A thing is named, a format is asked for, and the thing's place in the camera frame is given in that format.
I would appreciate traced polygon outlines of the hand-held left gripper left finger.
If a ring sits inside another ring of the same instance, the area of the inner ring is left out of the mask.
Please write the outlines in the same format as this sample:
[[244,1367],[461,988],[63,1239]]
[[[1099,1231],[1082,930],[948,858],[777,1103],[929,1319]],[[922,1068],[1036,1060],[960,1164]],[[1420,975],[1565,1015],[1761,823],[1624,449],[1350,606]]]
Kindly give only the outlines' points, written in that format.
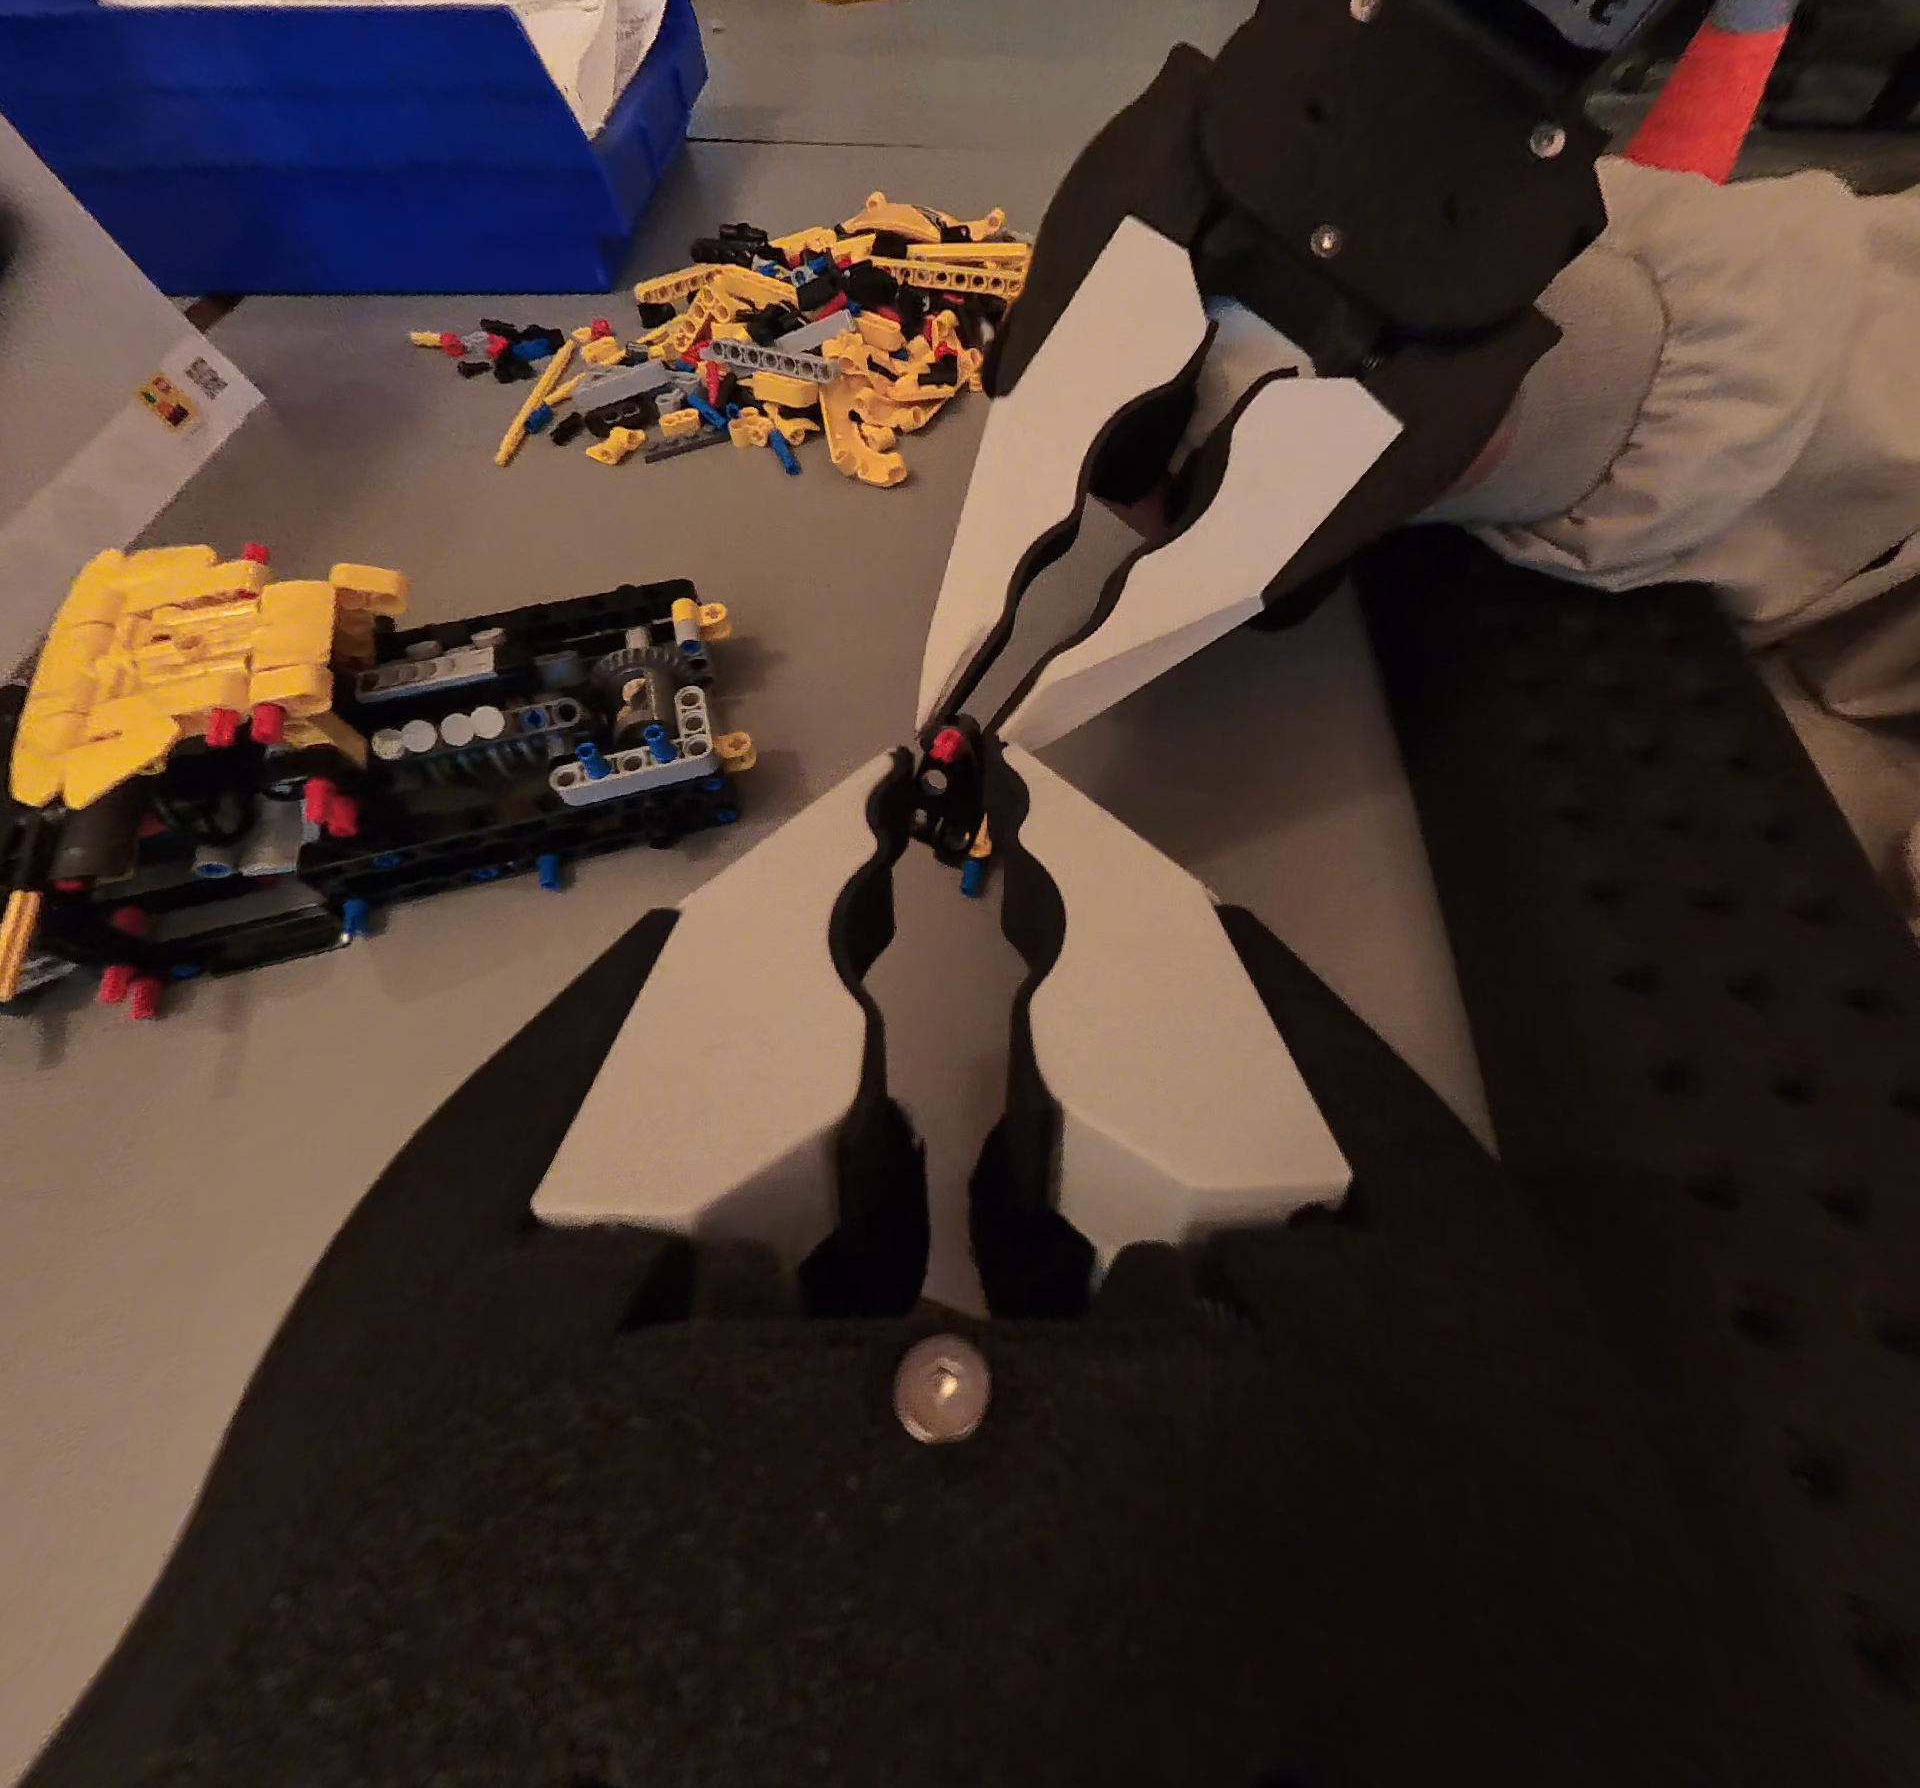
[[748,1241],[804,1281],[918,1279],[918,1128],[868,991],[915,811],[915,756],[882,752],[682,901],[541,1223]]

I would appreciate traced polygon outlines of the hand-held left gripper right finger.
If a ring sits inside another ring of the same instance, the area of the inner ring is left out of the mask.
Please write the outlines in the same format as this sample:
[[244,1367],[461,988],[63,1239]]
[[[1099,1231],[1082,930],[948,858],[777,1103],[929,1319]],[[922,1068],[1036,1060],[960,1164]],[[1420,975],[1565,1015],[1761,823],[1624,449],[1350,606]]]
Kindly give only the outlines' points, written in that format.
[[999,928],[1025,964],[1006,1120],[1092,1259],[1268,1227],[1352,1170],[1212,893],[1034,753],[993,756]]

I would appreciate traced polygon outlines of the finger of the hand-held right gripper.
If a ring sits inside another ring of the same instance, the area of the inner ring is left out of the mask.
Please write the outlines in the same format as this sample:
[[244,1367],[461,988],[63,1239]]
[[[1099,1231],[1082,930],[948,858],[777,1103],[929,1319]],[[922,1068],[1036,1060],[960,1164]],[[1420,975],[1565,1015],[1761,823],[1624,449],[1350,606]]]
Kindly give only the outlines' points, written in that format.
[[1120,217],[1012,390],[987,407],[926,637],[922,748],[960,725],[1030,584],[1078,540],[1102,443],[1197,367],[1208,338],[1187,247]]
[[1271,374],[1227,431],[1209,500],[1110,576],[1092,624],[996,718],[1002,743],[1042,749],[1251,621],[1404,425],[1355,379]]

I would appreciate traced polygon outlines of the small toy brick assembly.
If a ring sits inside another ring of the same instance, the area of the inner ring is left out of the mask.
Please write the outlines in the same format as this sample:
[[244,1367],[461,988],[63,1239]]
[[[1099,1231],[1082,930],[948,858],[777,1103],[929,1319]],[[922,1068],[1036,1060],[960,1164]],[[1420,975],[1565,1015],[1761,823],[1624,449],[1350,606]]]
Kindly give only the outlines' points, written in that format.
[[984,897],[993,835],[979,723],[959,715],[926,731],[915,774],[915,839],[959,873],[965,899]]

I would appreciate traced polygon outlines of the person's right forearm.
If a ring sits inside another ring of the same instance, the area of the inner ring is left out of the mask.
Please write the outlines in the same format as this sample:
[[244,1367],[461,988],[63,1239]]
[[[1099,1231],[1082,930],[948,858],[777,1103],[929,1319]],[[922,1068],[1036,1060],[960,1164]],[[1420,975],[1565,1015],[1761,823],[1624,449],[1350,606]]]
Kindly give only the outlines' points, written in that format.
[[1919,192],[1599,165],[1560,343],[1425,522],[1607,592],[1707,586],[1830,698],[1917,705]]

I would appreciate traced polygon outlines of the grey desk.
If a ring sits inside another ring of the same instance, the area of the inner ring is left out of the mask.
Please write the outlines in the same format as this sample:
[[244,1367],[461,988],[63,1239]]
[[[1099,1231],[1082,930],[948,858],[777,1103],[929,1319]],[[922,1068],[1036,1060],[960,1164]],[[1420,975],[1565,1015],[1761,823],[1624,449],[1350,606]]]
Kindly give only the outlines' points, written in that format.
[[[788,232],[868,192],[1034,230],[1088,139],[1174,43],[1217,48],[1257,0],[695,0],[708,61],[689,143],[621,281],[733,219]],[[244,1392],[282,1372],[315,1286],[341,1387],[301,1416],[320,1462],[268,1527],[323,1515],[353,1429],[454,1362],[373,1359],[460,1260],[472,1176],[390,1176],[417,1128],[649,909],[672,906],[918,716],[926,631],[982,407],[908,441],[872,490],[811,449],[604,471],[537,449],[496,470],[516,397],[418,356],[483,314],[572,324],[589,296],[245,296],[210,343],[261,392],[156,520],[161,544],[260,540],[295,574],[412,578],[440,621],[691,576],[727,602],[727,715],[756,742],[741,827],[397,909],[364,942],[185,984],[161,1017],[83,984],[5,1017],[5,1782],[83,1701],[146,1602]]]

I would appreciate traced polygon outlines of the pile of toy bricks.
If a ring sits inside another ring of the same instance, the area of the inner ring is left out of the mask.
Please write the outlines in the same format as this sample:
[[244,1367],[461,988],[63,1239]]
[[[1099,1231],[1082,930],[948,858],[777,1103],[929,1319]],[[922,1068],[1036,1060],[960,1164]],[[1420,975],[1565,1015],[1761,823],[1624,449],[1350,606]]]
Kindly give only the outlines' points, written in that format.
[[1032,254],[997,208],[962,219],[872,192],[790,232],[724,223],[633,286],[631,320],[483,318],[409,339],[516,393],[496,467],[541,443],[601,470],[733,447],[797,477],[819,446],[843,477],[890,490],[908,477],[903,441],[982,392]]

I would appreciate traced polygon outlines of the orange traffic cone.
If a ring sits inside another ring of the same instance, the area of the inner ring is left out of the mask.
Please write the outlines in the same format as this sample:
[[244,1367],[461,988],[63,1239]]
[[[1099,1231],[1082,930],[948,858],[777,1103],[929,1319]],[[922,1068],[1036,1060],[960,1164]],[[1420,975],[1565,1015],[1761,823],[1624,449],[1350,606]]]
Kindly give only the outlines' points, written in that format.
[[1641,170],[1724,186],[1753,128],[1801,0],[1715,0],[1624,149]]

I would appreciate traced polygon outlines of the partly built toy car chassis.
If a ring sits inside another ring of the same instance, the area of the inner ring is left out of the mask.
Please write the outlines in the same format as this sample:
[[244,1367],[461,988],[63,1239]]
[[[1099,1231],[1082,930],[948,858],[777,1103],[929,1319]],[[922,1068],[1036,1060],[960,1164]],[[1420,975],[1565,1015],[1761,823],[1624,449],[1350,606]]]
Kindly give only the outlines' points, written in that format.
[[91,559],[5,683],[5,1003],[91,977],[152,1019],[394,906],[559,893],[739,818],[732,617],[692,581],[405,629],[409,602],[402,573],[282,578],[260,545]]

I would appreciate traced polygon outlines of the black perforated chair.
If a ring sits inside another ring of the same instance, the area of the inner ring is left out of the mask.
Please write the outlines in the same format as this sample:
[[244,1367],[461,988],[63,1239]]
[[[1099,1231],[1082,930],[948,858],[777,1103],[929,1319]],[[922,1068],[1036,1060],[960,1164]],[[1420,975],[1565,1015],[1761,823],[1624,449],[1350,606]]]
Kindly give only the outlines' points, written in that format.
[[1735,1783],[1917,1783],[1917,945],[1692,586],[1355,573],[1497,1149],[1787,1673]]

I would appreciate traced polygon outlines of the blue plastic bin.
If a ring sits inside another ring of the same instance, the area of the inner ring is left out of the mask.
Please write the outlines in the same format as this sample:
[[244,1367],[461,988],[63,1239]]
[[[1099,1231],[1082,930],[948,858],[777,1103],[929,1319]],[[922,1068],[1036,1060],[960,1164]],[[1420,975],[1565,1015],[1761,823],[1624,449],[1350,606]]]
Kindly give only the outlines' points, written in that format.
[[167,294],[608,291],[704,80],[691,0],[593,139],[498,6],[2,0],[5,122]]

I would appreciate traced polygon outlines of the toy car instruction booklet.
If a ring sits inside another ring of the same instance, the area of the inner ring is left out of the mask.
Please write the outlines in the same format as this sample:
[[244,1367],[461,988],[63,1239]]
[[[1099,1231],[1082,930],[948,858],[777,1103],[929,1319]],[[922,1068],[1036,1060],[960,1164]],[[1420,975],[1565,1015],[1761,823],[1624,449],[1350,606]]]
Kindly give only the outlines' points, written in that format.
[[2,672],[263,395],[2,126]]

